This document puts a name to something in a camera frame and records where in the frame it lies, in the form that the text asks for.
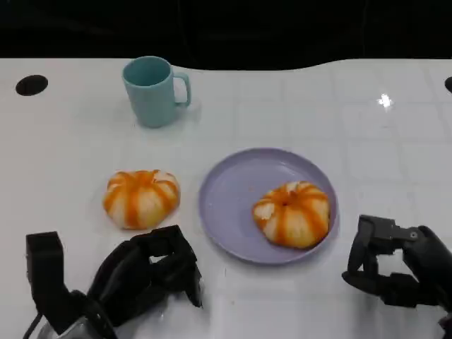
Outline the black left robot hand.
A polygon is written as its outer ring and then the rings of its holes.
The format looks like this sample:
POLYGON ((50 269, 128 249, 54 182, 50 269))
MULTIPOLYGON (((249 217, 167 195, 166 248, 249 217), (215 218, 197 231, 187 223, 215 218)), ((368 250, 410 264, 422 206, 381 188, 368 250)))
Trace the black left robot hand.
POLYGON ((146 313, 170 294, 185 293, 202 306, 201 273, 194 250, 178 225, 122 242, 101 264, 88 297, 114 327, 146 313))

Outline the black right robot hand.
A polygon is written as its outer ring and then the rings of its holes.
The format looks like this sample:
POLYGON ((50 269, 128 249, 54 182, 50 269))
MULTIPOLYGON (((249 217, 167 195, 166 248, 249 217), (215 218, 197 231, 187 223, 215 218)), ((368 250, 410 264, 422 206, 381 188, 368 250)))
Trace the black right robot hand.
POLYGON ((451 312, 451 252, 427 226, 402 228, 393 219, 360 215, 342 277, 387 305, 440 306, 451 312), (412 273, 381 275, 377 257, 398 249, 412 273))

